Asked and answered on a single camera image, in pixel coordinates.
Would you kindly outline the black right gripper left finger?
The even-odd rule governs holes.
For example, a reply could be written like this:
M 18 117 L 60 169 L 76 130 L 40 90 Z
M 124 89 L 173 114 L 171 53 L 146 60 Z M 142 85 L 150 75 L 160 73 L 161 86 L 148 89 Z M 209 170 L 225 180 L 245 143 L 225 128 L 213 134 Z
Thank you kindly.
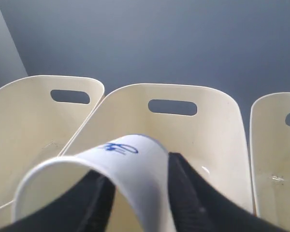
M 115 186 L 90 171 L 75 186 L 37 212 L 18 220 L 6 232 L 105 232 Z

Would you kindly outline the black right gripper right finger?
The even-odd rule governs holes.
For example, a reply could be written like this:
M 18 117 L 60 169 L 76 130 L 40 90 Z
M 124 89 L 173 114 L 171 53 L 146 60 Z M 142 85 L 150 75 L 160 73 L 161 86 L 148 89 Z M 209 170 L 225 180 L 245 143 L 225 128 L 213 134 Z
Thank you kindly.
M 178 232 L 282 232 L 215 190 L 180 154 L 168 159 L 168 197 Z

